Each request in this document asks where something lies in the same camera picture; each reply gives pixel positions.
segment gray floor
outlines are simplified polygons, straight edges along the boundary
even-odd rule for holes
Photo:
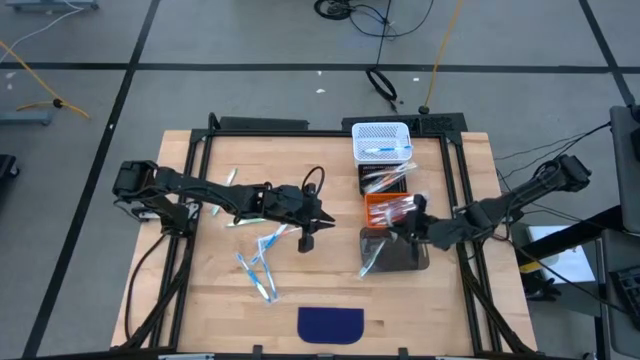
[[[34,62],[128,62],[150,0],[103,0],[99,11],[63,20],[16,50]],[[348,21],[319,18],[312,0],[162,0],[141,61],[146,63],[371,63],[378,40]],[[383,0],[367,1],[384,10]],[[591,0],[604,35],[623,66],[640,66],[634,0]],[[395,2],[399,30],[417,23],[426,2]],[[454,1],[436,0],[416,33],[386,42],[387,64],[431,64]],[[0,7],[0,40],[11,43],[54,15]],[[375,31],[368,18],[363,27]],[[445,64],[605,66],[578,1],[466,1]],[[15,73],[10,79],[6,75]],[[0,358],[18,357],[36,317],[71,218],[84,188],[124,71],[42,70],[61,95],[87,110],[67,110],[49,127],[1,127],[0,153],[19,157],[22,174],[0,212]],[[415,113],[430,73],[385,72]],[[640,75],[625,75],[640,97]],[[26,72],[0,70],[0,111],[49,99]],[[496,156],[591,129],[622,104],[610,74],[441,73],[431,107],[464,112],[472,131],[486,131]],[[307,119],[314,129],[337,129],[343,117],[391,115],[362,72],[137,71],[124,104],[58,302],[39,355],[107,349],[138,226],[111,205],[115,171],[126,159],[155,159],[167,129],[202,127],[218,115]],[[572,149],[593,170],[580,196],[557,194],[542,203],[587,217],[618,202],[610,134],[601,131]],[[532,160],[523,156],[504,172]],[[526,180],[531,170],[509,182]],[[531,215],[534,224],[564,220]],[[541,350],[576,357],[594,350],[592,319],[549,304],[530,307]]]

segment metal stand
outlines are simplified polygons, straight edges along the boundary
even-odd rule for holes
[[[98,10],[98,0],[69,0],[69,3],[74,6],[90,7],[93,10]],[[47,7],[49,9],[57,10],[59,8],[68,8],[69,5],[62,0],[6,0],[6,6],[12,6],[15,11],[26,10],[26,8],[41,8]]]
[[[0,125],[51,124],[53,116],[46,111],[0,112]]]

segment wooden tabletop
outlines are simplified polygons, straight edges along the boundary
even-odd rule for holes
[[[189,131],[167,131],[158,164],[181,171],[188,148]],[[464,133],[464,149],[475,199],[500,195],[487,134]],[[410,192],[428,191],[427,211],[450,217],[439,142],[412,139],[417,171],[408,175]],[[196,156],[196,166],[202,149]],[[270,181],[299,185],[309,170],[322,165],[326,180],[320,198],[323,209],[336,219],[336,227],[314,235],[315,249],[297,251],[297,237],[282,238],[267,253],[280,295],[267,305],[234,258],[239,251],[250,257],[255,240],[272,233],[278,224],[266,222],[225,228],[232,217],[210,214],[205,204],[196,239],[178,349],[185,352],[249,353],[263,345],[265,353],[397,354],[407,347],[412,355],[472,355],[462,281],[455,250],[428,248],[430,266],[424,271],[375,274],[360,279],[359,231],[364,227],[363,198],[352,156],[351,138],[216,137],[207,179],[224,183],[234,167],[234,184]],[[451,148],[459,203],[460,181]],[[157,222],[143,224],[131,270],[159,237]],[[144,263],[134,286],[132,330],[155,304],[168,241]],[[484,246],[493,299],[513,330],[528,346],[535,339],[513,248],[488,240]],[[261,267],[255,268],[267,284]],[[124,342],[123,307],[114,330],[113,344]],[[310,344],[297,334],[300,306],[361,308],[365,314],[363,337],[351,345]],[[173,306],[165,316],[170,320]],[[483,312],[479,312],[486,341]],[[165,321],[163,342],[168,340]]]

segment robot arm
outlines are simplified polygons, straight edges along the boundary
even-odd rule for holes
[[[166,198],[178,194],[219,205],[235,216],[236,223],[263,218],[301,227],[298,251],[302,253],[313,249],[311,234],[334,226],[335,220],[322,210],[317,192],[315,184],[304,183],[302,189],[293,185],[273,187],[268,182],[223,186],[159,167],[152,161],[125,161],[113,186],[119,201],[137,201],[156,213],[165,234],[184,236],[191,231],[189,209]]]
[[[521,209],[553,191],[578,192],[589,185],[591,171],[575,156],[560,155],[543,163],[526,183],[497,198],[474,201],[456,211],[453,219],[438,219],[424,213],[426,201],[417,195],[417,209],[389,229],[410,242],[448,249],[460,241],[490,237],[502,219],[515,221]]]

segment orange box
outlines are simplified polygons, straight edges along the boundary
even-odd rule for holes
[[[409,196],[409,193],[373,193],[373,194],[365,194],[364,196],[364,216],[365,221],[367,222],[367,227],[371,229],[385,229],[386,226],[382,225],[373,225],[371,223],[371,214],[369,213],[369,205],[379,204],[385,201],[389,201],[391,199]]]

